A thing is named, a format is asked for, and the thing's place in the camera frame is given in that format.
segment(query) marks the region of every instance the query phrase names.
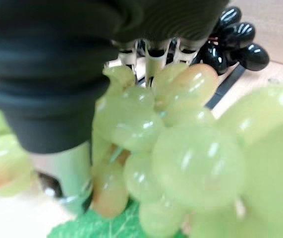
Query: grape bunch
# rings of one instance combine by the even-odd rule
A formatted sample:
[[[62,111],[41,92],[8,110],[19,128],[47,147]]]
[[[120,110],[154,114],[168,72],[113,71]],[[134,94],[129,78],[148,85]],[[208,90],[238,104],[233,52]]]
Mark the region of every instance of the grape bunch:
[[[32,166],[27,153],[10,133],[0,112],[0,196],[8,197],[30,188]]]
[[[192,217],[191,238],[283,238],[283,87],[216,120],[204,107],[218,85],[209,65],[170,64],[152,88],[123,68],[105,69],[111,86],[96,103],[92,209],[115,218],[130,197],[149,237],[173,237]]]
[[[270,61],[269,55],[263,47],[253,43],[255,26],[240,22],[241,17],[238,7],[226,8],[193,63],[209,64],[218,75],[226,73],[228,67],[237,62],[251,71],[264,69]]]

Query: wooden table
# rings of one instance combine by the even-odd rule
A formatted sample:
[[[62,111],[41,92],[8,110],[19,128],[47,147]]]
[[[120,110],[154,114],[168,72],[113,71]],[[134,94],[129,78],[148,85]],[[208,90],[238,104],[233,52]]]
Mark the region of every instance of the wooden table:
[[[283,84],[282,64],[271,62],[263,71],[246,71],[215,106],[215,117],[254,88],[269,84]],[[74,216],[43,195],[36,186],[16,197],[0,198],[0,238],[44,238],[52,227],[70,219]]]

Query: green leaf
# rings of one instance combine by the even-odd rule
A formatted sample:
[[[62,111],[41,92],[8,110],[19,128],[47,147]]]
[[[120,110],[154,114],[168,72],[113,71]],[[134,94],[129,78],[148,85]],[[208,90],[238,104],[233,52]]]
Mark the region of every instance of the green leaf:
[[[48,238],[145,238],[138,220],[139,203],[132,202],[115,219],[105,219],[90,210],[85,215],[59,225]],[[184,238],[181,232],[174,236]]]

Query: black grape bunch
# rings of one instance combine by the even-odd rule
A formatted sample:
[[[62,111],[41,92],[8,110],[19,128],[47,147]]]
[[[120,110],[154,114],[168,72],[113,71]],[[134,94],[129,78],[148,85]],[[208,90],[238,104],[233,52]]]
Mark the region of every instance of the black grape bunch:
[[[209,64],[218,75],[226,73],[237,62],[251,71],[264,69],[270,61],[269,55],[263,47],[253,43],[255,26],[249,22],[240,22],[241,16],[238,7],[226,8],[192,63]]]

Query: grape stem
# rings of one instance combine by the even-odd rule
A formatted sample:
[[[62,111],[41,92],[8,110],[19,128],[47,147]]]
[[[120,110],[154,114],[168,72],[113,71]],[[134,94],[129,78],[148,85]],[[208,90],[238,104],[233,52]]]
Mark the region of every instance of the grape stem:
[[[117,147],[110,158],[110,163],[113,163],[122,152],[123,152],[123,148]]]

